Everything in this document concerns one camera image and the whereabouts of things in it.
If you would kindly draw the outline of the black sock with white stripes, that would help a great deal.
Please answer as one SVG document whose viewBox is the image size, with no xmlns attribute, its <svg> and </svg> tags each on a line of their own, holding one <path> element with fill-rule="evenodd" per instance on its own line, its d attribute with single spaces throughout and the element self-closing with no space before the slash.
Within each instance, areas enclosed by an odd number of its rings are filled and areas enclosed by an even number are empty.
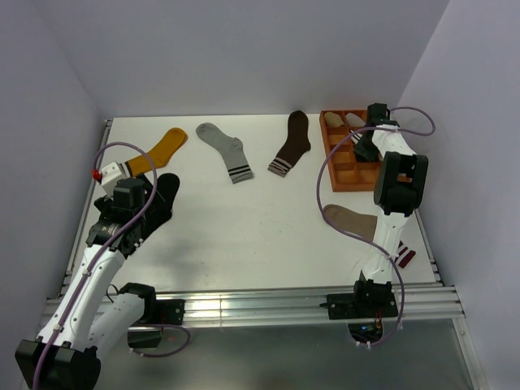
<svg viewBox="0 0 520 390">
<path fill-rule="evenodd" d="M 173 202 L 180 188 L 180 178 L 172 173 L 158 177 L 153 201 L 141 217 L 141 239 L 145 241 L 172 217 Z"/>
</svg>

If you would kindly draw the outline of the plain black sock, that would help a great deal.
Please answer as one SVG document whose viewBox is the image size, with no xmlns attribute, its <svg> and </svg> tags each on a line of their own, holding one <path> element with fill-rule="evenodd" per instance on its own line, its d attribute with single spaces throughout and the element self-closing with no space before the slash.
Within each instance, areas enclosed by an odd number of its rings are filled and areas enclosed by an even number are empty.
<svg viewBox="0 0 520 390">
<path fill-rule="evenodd" d="M 365 145 L 358 142 L 353 152 L 359 163 L 377 163 L 379 161 L 379 150 L 374 145 Z"/>
</svg>

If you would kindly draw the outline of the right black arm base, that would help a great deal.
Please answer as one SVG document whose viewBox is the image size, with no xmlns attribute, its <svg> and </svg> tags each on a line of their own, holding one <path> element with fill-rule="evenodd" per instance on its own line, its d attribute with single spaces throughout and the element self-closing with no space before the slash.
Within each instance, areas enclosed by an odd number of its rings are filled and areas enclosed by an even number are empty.
<svg viewBox="0 0 520 390">
<path fill-rule="evenodd" d="M 360 343 L 379 341 L 384 335 L 383 319 L 396 318 L 399 314 L 393 294 L 383 302 L 366 293 L 360 297 L 355 297 L 353 292 L 328 294 L 320 307 L 327 310 L 330 320 L 362 320 L 348 325 L 350 335 Z"/>
</svg>

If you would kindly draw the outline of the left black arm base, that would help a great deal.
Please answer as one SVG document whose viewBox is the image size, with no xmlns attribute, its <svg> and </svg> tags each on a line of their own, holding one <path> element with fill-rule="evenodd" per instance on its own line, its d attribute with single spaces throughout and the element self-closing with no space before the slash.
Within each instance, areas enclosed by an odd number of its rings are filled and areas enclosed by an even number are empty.
<svg viewBox="0 0 520 390">
<path fill-rule="evenodd" d="M 175 349 L 171 354 L 185 349 L 191 340 L 191 334 L 183 327 L 186 300 L 158 300 L 148 319 L 134 323 L 127 332 L 130 349 L 140 350 L 144 355 L 166 355 L 163 352 L 149 352 L 156 349 L 162 341 L 173 342 Z"/>
</svg>

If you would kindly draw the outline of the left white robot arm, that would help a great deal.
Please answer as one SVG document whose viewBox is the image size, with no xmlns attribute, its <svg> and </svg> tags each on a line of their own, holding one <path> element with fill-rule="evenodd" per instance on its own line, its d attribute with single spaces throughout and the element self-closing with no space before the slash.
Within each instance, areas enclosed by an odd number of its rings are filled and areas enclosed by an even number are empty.
<svg viewBox="0 0 520 390">
<path fill-rule="evenodd" d="M 177 175 L 162 174 L 151 183 L 140 174 L 119 180 L 94 202 L 100 215 L 65 296 L 36 339 L 20 341 L 15 351 L 29 388 L 94 388 L 103 356 L 122 334 L 157 318 L 155 289 L 145 284 L 125 284 L 108 311 L 98 314 L 98 308 L 127 258 L 172 217 L 179 188 Z"/>
</svg>

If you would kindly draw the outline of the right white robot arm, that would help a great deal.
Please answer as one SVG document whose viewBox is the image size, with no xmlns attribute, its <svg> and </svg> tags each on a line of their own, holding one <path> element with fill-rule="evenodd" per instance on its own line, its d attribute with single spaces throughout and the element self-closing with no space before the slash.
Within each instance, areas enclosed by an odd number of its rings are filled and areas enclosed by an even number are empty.
<svg viewBox="0 0 520 390">
<path fill-rule="evenodd" d="M 368 106 L 365 129 L 354 153 L 367 162 L 380 159 L 381 165 L 374 189 L 374 203 L 379 207 L 372 239 L 376 247 L 351 299 L 353 311 L 362 317 L 393 300 L 392 260 L 406 222 L 423 199 L 428 168 L 428 158 L 409 147 L 385 104 Z"/>
</svg>

